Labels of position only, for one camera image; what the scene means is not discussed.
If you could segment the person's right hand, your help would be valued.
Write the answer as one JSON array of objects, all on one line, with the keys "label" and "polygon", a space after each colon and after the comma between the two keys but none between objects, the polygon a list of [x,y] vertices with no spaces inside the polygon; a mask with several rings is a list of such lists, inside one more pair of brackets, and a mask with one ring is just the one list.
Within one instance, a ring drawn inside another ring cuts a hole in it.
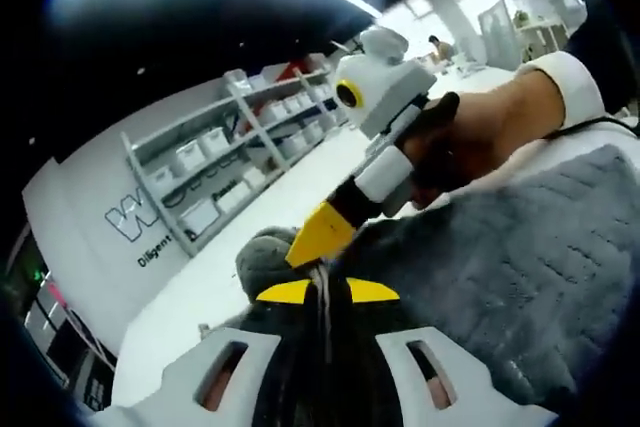
[{"label": "person's right hand", "polygon": [[558,130],[564,118],[559,88],[534,70],[486,93],[460,94],[455,118],[407,139],[403,151],[414,165],[449,151],[449,164],[466,186],[500,168],[520,147]]}]

